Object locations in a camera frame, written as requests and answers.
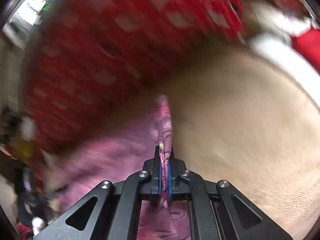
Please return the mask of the purple floral garment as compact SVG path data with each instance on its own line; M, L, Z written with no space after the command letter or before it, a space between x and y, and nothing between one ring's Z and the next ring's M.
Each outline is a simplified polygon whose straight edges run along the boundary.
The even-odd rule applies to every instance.
M54 162L52 184L67 184L55 208L65 212L103 180L125 180L153 158L156 146L168 158L172 146L172 122L168 98L160 95L131 118L119 120L106 132L82 142L71 156ZM190 239L187 204L143 202L138 239Z

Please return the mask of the red folded cloth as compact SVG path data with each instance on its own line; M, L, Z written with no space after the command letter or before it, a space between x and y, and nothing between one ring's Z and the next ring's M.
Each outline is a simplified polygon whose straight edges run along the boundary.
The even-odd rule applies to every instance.
M320 71L320 31L310 29L306 33L292 37L292 48L308 61L319 73Z

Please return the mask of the beige fleece blanket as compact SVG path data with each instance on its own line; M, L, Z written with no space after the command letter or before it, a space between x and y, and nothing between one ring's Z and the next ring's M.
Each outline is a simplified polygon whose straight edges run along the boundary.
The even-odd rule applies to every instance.
M273 64L238 44L211 44L144 94L169 100L174 151L226 179L294 239L319 217L319 110Z

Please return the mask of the red patterned long pillow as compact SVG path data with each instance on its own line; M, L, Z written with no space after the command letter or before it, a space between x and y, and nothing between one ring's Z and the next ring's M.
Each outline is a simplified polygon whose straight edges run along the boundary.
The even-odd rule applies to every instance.
M54 0L24 55L23 105L36 145L76 145L214 32L242 35L240 0Z

